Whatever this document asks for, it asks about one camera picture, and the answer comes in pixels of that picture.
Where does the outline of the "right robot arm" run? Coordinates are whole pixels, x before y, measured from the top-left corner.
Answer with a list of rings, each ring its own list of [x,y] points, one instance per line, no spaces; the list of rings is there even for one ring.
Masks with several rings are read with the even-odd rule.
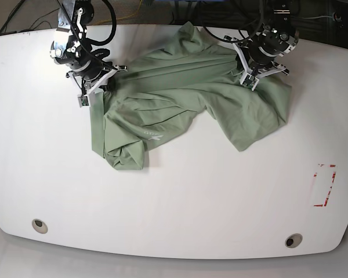
[[[50,56],[57,65],[65,65],[66,77],[72,79],[85,98],[93,92],[107,91],[117,72],[126,71],[106,58],[111,54],[107,46],[115,37],[117,18],[109,1],[103,1],[110,12],[112,27],[108,37],[97,41],[87,37],[87,25],[94,17],[91,1],[57,1],[58,24],[54,33]]]

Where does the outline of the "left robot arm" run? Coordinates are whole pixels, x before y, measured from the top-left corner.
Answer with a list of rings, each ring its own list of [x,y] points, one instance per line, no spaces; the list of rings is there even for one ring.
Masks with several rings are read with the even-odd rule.
[[[291,24],[291,11],[287,1],[259,1],[259,18],[256,28],[241,39],[225,35],[223,38],[203,29],[220,42],[229,43],[237,52],[237,63],[242,66],[240,84],[255,88],[262,78],[289,69],[276,62],[278,56],[293,51],[299,42],[299,33]]]

